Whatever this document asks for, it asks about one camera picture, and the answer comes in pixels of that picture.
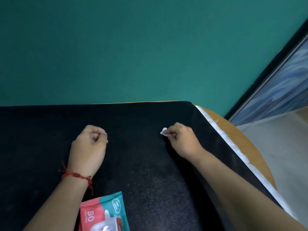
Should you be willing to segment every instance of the left hand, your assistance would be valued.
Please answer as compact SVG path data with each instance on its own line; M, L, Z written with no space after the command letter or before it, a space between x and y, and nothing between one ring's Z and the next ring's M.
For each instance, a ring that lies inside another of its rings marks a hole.
M107 143L107 133L102 128L87 125L72 142L68 170L92 178L102 165Z

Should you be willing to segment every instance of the hand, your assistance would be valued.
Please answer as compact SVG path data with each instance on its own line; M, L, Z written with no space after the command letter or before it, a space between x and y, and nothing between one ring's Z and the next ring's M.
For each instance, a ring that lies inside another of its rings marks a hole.
M68 170L92 178L102 165L107 143L107 133L102 128L87 125L72 142Z
M198 154L205 151L190 127L175 123L164 131L174 150L183 158L192 161Z

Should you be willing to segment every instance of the floor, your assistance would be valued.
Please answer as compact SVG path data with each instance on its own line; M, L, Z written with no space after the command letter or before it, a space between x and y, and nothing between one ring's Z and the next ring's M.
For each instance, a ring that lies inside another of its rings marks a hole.
M278 192L308 228L308 107L237 128L263 155Z

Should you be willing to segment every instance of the white fabric edge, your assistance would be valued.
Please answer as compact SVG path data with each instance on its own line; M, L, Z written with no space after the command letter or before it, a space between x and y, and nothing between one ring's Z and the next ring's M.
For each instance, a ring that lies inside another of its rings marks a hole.
M259 179L259 181L265 186L269 193L276 199L280 206L294 219L297 220L295 213L291 210L290 206L284 200L284 198L278 193L278 191L272 186L272 184L263 176L260 171L254 167L249 159L241 152L241 150L233 143L229 136L214 122L214 120L208 115L208 113L200 106L196 105L196 108L202 113L211 126L218 132L218 134L225 140L225 142L231 147L231 149L238 155L238 157L247 165L252 173Z

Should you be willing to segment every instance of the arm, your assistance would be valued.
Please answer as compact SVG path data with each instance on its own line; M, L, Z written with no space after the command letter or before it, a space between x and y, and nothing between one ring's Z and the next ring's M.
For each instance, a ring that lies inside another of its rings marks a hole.
M200 145L193 130L176 123L164 134L216 193L237 230L307 230L254 186Z
M86 126L72 143L68 170L92 178L103 162L107 142L107 134L102 128ZM66 176L24 231L73 230L87 187L87 180Z

